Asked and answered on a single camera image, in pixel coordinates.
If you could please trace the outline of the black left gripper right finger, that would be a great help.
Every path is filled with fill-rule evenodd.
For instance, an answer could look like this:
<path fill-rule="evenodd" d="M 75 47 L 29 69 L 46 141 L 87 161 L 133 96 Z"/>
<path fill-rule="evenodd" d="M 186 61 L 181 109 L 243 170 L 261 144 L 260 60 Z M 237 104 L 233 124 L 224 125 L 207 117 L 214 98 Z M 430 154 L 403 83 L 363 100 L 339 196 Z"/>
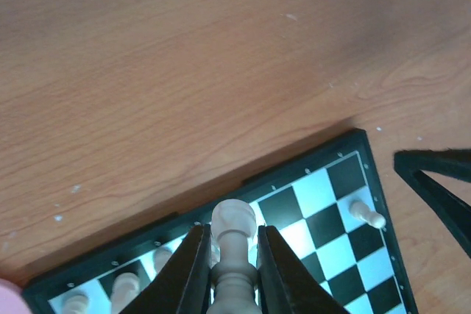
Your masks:
<path fill-rule="evenodd" d="M 258 227 L 257 268 L 263 313 L 346 313 L 309 274 L 274 226 Z"/>

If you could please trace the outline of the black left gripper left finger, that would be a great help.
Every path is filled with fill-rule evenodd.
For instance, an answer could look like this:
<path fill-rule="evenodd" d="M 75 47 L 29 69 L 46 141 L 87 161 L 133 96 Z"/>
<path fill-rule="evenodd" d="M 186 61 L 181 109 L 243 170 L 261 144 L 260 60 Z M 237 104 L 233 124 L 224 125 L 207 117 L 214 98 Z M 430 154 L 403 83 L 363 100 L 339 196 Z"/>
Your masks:
<path fill-rule="evenodd" d="M 210 225 L 197 224 L 124 313 L 203 313 L 209 307 Z"/>

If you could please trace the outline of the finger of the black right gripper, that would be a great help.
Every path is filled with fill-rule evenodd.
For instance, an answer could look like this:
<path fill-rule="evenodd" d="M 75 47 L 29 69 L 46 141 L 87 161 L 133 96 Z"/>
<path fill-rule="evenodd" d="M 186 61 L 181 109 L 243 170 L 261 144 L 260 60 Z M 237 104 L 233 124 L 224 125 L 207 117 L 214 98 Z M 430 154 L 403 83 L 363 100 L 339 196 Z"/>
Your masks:
<path fill-rule="evenodd" d="M 394 170 L 434 211 L 466 254 L 470 254 L 470 206 L 426 175 L 427 171 L 470 182 L 470 150 L 402 150 Z"/>

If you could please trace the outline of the white bishop chess piece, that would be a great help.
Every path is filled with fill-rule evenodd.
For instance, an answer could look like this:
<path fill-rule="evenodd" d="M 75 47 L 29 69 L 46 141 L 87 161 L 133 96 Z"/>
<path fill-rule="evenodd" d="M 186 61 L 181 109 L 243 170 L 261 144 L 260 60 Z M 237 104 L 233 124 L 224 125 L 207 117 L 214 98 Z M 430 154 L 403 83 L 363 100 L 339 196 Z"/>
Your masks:
<path fill-rule="evenodd" d="M 169 261 L 171 256 L 173 255 L 173 251 L 166 247 L 160 247 L 155 250 L 153 254 L 153 264 L 154 269 L 157 274 L 161 272 L 165 264 Z"/>

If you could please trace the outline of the white queen chess piece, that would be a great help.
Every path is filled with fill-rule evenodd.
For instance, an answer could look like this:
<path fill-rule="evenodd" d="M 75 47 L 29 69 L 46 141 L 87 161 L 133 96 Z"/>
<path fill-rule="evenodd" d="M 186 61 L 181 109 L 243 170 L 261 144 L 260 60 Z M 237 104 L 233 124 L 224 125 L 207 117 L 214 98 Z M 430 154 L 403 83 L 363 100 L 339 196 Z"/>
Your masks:
<path fill-rule="evenodd" d="M 210 268 L 214 267 L 220 261 L 220 248 L 213 235 L 210 238 Z"/>

